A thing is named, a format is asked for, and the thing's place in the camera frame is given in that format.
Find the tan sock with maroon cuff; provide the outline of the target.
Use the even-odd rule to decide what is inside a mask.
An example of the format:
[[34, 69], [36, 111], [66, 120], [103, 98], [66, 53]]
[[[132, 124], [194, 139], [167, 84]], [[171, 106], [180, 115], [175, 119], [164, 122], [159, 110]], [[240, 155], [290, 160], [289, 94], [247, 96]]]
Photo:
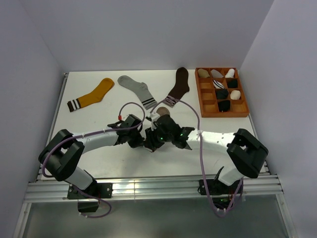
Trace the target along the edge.
[[[170, 112], [166, 107], [159, 107], [156, 110], [156, 113], [159, 113], [161, 116], [170, 115]], [[151, 127], [145, 129], [145, 135], [146, 139], [144, 141], [144, 147], [150, 152], [155, 152], [164, 144], [163, 139], [159, 136], [156, 129], [154, 131], [151, 130]]]

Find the plain black sock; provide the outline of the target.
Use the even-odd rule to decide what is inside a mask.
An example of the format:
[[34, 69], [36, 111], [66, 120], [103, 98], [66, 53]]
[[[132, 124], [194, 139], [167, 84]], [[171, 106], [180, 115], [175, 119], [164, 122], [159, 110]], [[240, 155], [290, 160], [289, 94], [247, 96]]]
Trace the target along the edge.
[[226, 100], [228, 98], [229, 92], [227, 89], [217, 89], [215, 90], [215, 95], [217, 100]]

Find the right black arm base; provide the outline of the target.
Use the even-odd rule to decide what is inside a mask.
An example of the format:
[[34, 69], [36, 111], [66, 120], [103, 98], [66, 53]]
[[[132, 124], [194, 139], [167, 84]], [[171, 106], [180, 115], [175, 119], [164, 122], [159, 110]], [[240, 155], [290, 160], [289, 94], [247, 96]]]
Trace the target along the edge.
[[[233, 203], [230, 208], [233, 208], [236, 205], [236, 203], [241, 199], [241, 193], [243, 192], [244, 186], [243, 181], [240, 184], [240, 180], [237, 180], [230, 186], [226, 186], [225, 184], [215, 179], [207, 179], [206, 181], [210, 196], [214, 197], [223, 195], [223, 197], [212, 198], [215, 208], [220, 210], [228, 209], [231, 201], [233, 201]], [[239, 194], [239, 198], [235, 199], [234, 193], [238, 186], [240, 186], [237, 192], [237, 195]]]

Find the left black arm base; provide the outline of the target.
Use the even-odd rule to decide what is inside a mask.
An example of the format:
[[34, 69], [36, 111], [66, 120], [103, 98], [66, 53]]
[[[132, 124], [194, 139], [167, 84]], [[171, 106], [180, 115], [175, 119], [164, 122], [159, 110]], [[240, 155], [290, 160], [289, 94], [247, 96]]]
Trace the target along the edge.
[[[85, 190], [80, 190], [78, 187], [70, 185], [67, 199], [78, 200], [77, 209], [82, 216], [87, 218], [101, 218], [108, 215], [112, 210], [111, 204], [106, 201], [106, 199], [112, 197], [112, 187], [113, 184], [110, 182], [94, 182]], [[108, 211], [102, 215], [94, 215], [102, 205], [106, 205]]]

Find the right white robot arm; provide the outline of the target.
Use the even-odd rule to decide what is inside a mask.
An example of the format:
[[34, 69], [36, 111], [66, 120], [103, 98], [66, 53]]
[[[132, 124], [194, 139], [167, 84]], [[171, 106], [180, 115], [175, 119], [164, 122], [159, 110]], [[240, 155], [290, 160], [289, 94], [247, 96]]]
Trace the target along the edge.
[[202, 131], [180, 127], [169, 115], [164, 115], [153, 120], [145, 134], [144, 147], [151, 152], [171, 143], [179, 149], [207, 149], [228, 155], [232, 163], [221, 167], [214, 181], [219, 193], [226, 193], [243, 177], [256, 179], [268, 156], [268, 149], [243, 128], [231, 133]]

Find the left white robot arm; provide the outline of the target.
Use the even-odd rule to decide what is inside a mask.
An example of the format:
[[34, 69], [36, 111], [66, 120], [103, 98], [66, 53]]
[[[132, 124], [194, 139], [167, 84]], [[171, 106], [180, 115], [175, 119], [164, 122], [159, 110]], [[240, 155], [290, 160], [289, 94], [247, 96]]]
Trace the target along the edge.
[[39, 155], [39, 162], [57, 181], [76, 186], [85, 198], [100, 195], [97, 181], [78, 167], [82, 154], [108, 146], [128, 143], [136, 148], [143, 145], [140, 134], [142, 121], [129, 115], [126, 120], [109, 124], [105, 129], [74, 135], [66, 129], [60, 130]]

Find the brown sock with pink stripes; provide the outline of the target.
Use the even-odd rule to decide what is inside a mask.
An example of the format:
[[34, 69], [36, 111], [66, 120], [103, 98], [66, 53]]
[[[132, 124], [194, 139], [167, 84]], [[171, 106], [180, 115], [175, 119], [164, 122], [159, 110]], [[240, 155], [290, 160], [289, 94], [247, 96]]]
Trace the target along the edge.
[[184, 67], [178, 68], [176, 71], [176, 80], [174, 87], [168, 93], [166, 98], [164, 99], [164, 104], [169, 107], [174, 107], [174, 105], [186, 94], [190, 91], [188, 86], [188, 70]]

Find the mustard yellow sock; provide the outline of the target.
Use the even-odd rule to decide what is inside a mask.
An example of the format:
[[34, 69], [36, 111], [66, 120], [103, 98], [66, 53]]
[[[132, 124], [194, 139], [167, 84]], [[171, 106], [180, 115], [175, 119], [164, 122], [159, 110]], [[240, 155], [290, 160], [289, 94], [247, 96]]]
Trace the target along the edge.
[[110, 78], [104, 78], [99, 85], [90, 93], [70, 100], [67, 102], [67, 106], [70, 112], [87, 107], [91, 104], [99, 103], [103, 100], [104, 96], [114, 86], [114, 81]]

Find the orange wooden compartment tray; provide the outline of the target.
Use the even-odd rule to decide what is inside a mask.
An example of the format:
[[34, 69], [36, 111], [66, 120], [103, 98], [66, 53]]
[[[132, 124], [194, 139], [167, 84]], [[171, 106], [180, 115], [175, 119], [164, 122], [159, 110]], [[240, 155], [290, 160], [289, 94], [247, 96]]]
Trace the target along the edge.
[[202, 117], [245, 118], [249, 115], [236, 68], [197, 67], [195, 78]]

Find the rolled beige sock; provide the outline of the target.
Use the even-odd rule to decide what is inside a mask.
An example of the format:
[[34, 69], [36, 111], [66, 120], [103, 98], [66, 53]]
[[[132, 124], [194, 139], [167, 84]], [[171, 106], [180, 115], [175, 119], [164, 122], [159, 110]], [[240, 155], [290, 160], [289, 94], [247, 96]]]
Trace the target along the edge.
[[199, 68], [197, 70], [197, 73], [198, 73], [200, 78], [208, 78], [208, 77], [210, 77], [209, 72], [207, 70], [203, 69], [203, 68]]

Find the rolled striped sock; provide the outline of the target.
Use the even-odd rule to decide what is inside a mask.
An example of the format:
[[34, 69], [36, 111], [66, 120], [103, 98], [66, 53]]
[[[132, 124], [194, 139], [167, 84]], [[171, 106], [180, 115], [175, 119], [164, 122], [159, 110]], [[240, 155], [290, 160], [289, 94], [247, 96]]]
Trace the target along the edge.
[[213, 82], [213, 85], [216, 89], [224, 89], [225, 88], [224, 85], [217, 80], [213, 79], [212, 82]]

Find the rolled grey sock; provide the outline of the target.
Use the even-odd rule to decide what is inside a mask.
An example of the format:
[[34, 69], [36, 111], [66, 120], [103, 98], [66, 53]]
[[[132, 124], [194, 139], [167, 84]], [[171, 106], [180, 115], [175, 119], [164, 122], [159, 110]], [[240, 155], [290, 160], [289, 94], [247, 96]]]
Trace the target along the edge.
[[223, 78], [223, 75], [215, 69], [211, 70], [211, 75], [213, 78]]

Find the rolled black sock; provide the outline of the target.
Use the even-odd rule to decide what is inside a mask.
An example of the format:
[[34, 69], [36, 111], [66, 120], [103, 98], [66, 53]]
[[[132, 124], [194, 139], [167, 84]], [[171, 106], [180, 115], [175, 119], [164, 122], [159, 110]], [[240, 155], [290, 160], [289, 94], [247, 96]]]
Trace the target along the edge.
[[236, 78], [227, 78], [226, 79], [227, 87], [228, 88], [238, 88], [238, 80]]

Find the rolled white sock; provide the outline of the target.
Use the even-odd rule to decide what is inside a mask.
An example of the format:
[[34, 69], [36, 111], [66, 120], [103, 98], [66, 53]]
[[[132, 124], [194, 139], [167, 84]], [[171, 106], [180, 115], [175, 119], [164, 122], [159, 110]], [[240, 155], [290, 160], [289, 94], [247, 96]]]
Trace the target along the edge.
[[234, 78], [235, 75], [235, 69], [231, 68], [228, 70], [227, 74], [225, 75], [225, 78]]

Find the aluminium frame rail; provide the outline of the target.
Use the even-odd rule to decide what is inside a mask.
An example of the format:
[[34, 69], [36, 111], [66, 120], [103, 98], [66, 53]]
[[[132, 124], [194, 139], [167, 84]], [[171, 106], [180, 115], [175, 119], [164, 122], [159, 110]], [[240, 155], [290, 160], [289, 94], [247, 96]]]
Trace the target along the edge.
[[[200, 176], [99, 179], [100, 183], [112, 183], [111, 198], [107, 201], [202, 198], [198, 193]], [[69, 185], [58, 181], [29, 183], [24, 203], [77, 202], [67, 198]], [[277, 195], [283, 189], [277, 175], [260, 175], [256, 179], [245, 178], [243, 194]]]

